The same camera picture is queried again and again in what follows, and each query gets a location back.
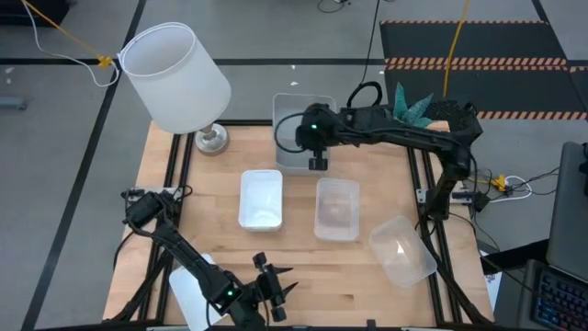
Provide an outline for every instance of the white lampshade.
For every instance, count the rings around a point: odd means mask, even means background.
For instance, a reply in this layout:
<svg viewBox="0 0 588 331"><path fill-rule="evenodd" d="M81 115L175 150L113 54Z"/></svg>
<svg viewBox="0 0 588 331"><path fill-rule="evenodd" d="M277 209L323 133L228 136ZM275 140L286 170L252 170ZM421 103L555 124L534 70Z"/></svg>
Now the white lampshade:
<svg viewBox="0 0 588 331"><path fill-rule="evenodd" d="M146 29L125 46L119 59L153 120L165 131L206 128L229 105L229 82L185 24Z"/></svg>

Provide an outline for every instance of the white plastic container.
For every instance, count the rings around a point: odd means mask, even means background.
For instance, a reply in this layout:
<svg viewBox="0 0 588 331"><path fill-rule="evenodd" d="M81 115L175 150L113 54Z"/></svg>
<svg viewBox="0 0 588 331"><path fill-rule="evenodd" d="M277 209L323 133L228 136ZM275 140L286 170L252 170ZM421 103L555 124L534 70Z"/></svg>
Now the white plastic container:
<svg viewBox="0 0 588 331"><path fill-rule="evenodd" d="M247 231L277 231L282 226L282 174L247 170L241 175L239 224Z"/></svg>
<svg viewBox="0 0 588 331"><path fill-rule="evenodd" d="M185 24L146 29L120 51L119 59L153 120L165 131L198 131L229 105L229 82Z"/></svg>
<svg viewBox="0 0 588 331"><path fill-rule="evenodd" d="M314 235L328 241L356 240L359 235L359 183L346 179L319 179Z"/></svg>
<svg viewBox="0 0 588 331"><path fill-rule="evenodd" d="M386 276L400 287L411 287L437 269L435 260L414 231L413 224L404 216L372 230L369 245Z"/></svg>
<svg viewBox="0 0 588 331"><path fill-rule="evenodd" d="M288 93L278 93L274 96L273 104L273 130L272 141L274 139L274 130L276 125L288 115L303 112L313 103L328 104L332 111L339 112L337 104L332 97L323 97L315 95L293 95ZM279 127L277 138L286 148L299 150L296 145L296 128L300 125L302 117L294 117L285 120ZM322 157L329 158L329 149L322 154ZM309 159L312 158L312 152L292 154L282 151L276 146L276 168L284 175L307 176L307 175L326 175L326 171L310 171Z"/></svg>

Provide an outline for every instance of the wooden table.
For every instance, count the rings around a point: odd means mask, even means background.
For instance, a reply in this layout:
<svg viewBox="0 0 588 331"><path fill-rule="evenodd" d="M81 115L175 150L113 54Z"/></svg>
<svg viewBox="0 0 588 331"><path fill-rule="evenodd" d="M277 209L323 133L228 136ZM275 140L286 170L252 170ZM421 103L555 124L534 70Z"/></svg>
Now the wooden table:
<svg viewBox="0 0 588 331"><path fill-rule="evenodd" d="M409 289L393 286L368 245L371 230L397 215L417 221L406 148L381 143L331 150L329 176L360 184L361 232L353 243L329 243L313 233L317 177L284 177L283 225L278 232L249 233L240 227L241 174L249 169L274 168L275 147L271 127L228 130L231 144L224 154L207 157L196 149L192 154L187 183L194 194L186 198L180 222L180 233L191 245L211 254L243 281L257 275L252 257L261 251L266 252L269 263L293 267L293 271L280 275L283 286L300 283L288 296L288 320L283 325L365 325L367 319L376 319L380 326L435 325L428 282L420 281ZM138 186L162 186L171 140L171 134L152 124ZM426 187L422 159L420 153L417 155L422 185ZM439 176L441 166L434 155L432 160ZM463 206L452 206L451 211L469 217ZM456 281L482 314L493 319L470 225L452 216L446 221L446 234ZM121 251L105 318L116 314L136 291L145 274L150 247L149 239L133 236ZM445 318L450 320L447 288L440 277L439 288ZM154 316L158 291L155 286L150 316ZM169 296L165 323L184 324L171 291ZM225 318L221 323L231 321Z"/></svg>

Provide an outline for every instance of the yellow cable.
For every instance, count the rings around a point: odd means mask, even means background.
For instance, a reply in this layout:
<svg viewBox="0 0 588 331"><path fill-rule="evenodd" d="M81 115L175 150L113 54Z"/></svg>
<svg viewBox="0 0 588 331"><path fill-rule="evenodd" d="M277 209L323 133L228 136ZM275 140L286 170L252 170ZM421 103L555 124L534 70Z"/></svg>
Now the yellow cable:
<svg viewBox="0 0 588 331"><path fill-rule="evenodd" d="M453 37L453 42L451 43L451 48L449 49L449 56L447 57L447 67L445 68L445 78L443 80L443 97L447 96L447 83L449 82L449 71L451 70L451 61L453 60L453 51L456 49L456 45L458 44L461 26L463 25L463 22L466 20L466 16L468 15L469 2L470 0L466 0L466 6L463 8L463 14L461 14L461 19L459 20L456 35Z"/></svg>
<svg viewBox="0 0 588 331"><path fill-rule="evenodd" d="M62 29L62 27L60 27L59 25L57 25L55 22L53 22L50 18L46 17L43 13L41 13L35 6L33 6L31 3L29 3L27 0L21 0L26 6L28 6L30 9L32 9L32 11L34 11L35 13L37 13L37 15L39 15L40 17L42 17L44 20L46 20L49 24L53 25L54 28L58 29L62 34L64 34L67 38L77 42L78 44L82 45L84 48L86 48L87 50L91 51L92 53L94 53L97 57L97 59L100 61L100 64L98 65L101 68L106 68L107 66L109 66L112 63L112 59L108 56L104 56L101 55L94 47L88 45L87 43L77 39L76 37L74 37L73 35L71 35L69 32L67 32L66 30Z"/></svg>

